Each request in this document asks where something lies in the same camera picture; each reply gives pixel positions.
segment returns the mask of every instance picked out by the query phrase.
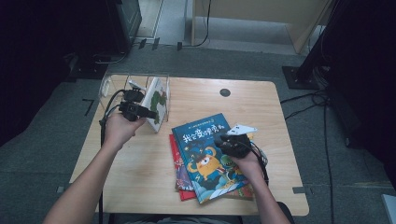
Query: forearm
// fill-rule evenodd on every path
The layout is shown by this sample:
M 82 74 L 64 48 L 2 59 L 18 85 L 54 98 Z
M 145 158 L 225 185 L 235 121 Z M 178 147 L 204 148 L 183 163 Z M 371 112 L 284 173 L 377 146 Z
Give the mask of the forearm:
M 90 223 L 117 150 L 103 146 L 88 167 L 52 206 L 45 223 Z
M 250 181 L 255 197 L 257 207 L 260 213 L 262 224 L 264 223 L 289 223 L 285 214 L 280 209 L 274 196 L 266 185 L 264 179 L 260 176 Z

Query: cartoon character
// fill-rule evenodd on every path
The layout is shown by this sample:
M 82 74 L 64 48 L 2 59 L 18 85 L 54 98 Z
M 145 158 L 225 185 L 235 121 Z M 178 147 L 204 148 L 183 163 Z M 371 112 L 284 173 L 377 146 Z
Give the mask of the cartoon character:
M 210 155 L 209 153 L 194 155 L 196 169 L 192 168 L 193 161 L 189 162 L 188 165 L 188 169 L 190 172 L 199 172 L 199 174 L 204 177 L 204 180 L 207 180 L 207 177 L 216 171 L 219 171 L 221 173 L 224 173 L 225 171 L 220 161 L 215 157 L 216 150 L 213 147 L 207 147 L 205 151 L 207 150 L 211 151 L 212 155 Z
M 229 156 L 227 155 L 222 155 L 221 156 L 221 164 L 223 164 L 227 171 L 229 172 L 233 172 L 237 175 L 241 175 L 242 171 L 239 169 L 239 167 L 235 164 L 235 162 L 233 162 Z
M 157 113 L 157 116 L 155 117 L 154 123 L 159 124 L 160 123 L 160 116 L 159 112 L 157 109 L 157 105 L 165 105 L 166 104 L 166 93 L 162 91 L 160 93 L 159 91 L 155 91 L 154 94 L 152 95 L 151 98 L 151 104 L 150 104 L 150 110 L 154 111 Z

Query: hand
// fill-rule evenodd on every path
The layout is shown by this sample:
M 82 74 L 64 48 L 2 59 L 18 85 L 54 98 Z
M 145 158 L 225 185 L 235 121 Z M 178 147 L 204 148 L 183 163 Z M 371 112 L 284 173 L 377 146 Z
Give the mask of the hand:
M 238 159 L 235 157 L 230 157 L 233 162 L 235 162 L 239 169 L 241 169 L 244 176 L 251 182 L 257 179 L 259 176 L 262 177 L 262 168 L 259 165 L 256 155 L 253 152 L 249 152 L 245 158 Z
M 141 118 L 136 121 L 129 121 L 122 114 L 112 114 L 106 123 L 105 142 L 116 150 L 122 149 L 122 146 L 132 137 L 135 136 L 136 130 L 146 122 Z

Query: children's book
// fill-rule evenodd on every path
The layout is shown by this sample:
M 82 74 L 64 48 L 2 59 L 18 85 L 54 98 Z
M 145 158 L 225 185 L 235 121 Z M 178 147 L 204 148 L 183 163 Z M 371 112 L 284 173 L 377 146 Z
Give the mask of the children's book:
M 179 190 L 194 191 L 194 187 L 190 181 L 187 169 L 184 166 L 184 162 L 181 159 L 180 152 L 178 151 L 175 137 L 172 134 L 169 134 L 169 141 L 171 143 L 172 155 L 176 170 L 176 188 Z
M 148 123 L 152 126 L 157 133 L 163 123 L 163 117 L 166 113 L 166 99 L 167 90 L 160 78 L 155 77 L 152 79 L 151 84 L 146 91 L 145 98 L 143 99 L 142 106 L 157 113 L 155 119 L 148 119 Z
M 186 167 L 184 166 L 184 162 L 180 157 L 180 152 L 178 151 L 177 143 L 175 141 L 175 137 L 172 134 L 169 134 L 169 140 L 172 149 L 172 155 L 174 159 L 174 165 L 177 176 L 176 188 L 180 194 L 181 201 L 186 201 L 188 199 L 196 198 L 194 188 L 192 187 L 192 183 L 190 181 L 189 176 L 187 175 Z M 224 194 L 225 198 L 235 198 L 235 199 L 246 199 L 253 200 L 253 188 L 251 185 L 246 185 L 240 189 L 236 189 Z
M 199 203 L 248 184 L 236 164 L 230 162 L 230 158 L 215 146 L 214 139 L 229 130 L 230 126 L 223 114 L 172 129 Z

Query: gray carpet floor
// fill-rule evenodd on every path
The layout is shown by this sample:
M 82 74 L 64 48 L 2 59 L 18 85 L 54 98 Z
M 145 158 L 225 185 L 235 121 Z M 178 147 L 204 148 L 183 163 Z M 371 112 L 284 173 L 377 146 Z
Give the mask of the gray carpet floor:
M 303 56 L 294 55 L 146 46 L 134 48 L 107 72 L 272 81 L 280 100 L 285 100 L 312 92 L 290 90 L 282 74 L 281 66 L 299 66 L 303 61 Z M 27 130 L 0 147 L 0 223 L 40 223 L 61 195 L 57 189 L 68 186 L 98 105 L 99 86 L 100 80 L 89 79 L 61 83 Z M 84 99 L 94 100 L 91 110 Z M 310 105 L 308 97 L 285 103 L 282 109 L 286 117 Z M 295 217 L 295 222 L 331 223 L 333 201 L 334 223 L 389 223 L 381 194 L 396 196 L 396 192 L 381 162 L 364 149 L 345 147 L 343 130 L 330 106 L 326 121 L 332 199 L 324 107 L 287 119 L 310 208 L 306 217 Z M 116 223 L 127 217 L 118 216 Z M 258 217 L 243 220 L 260 223 Z M 97 216 L 92 223 L 97 223 Z

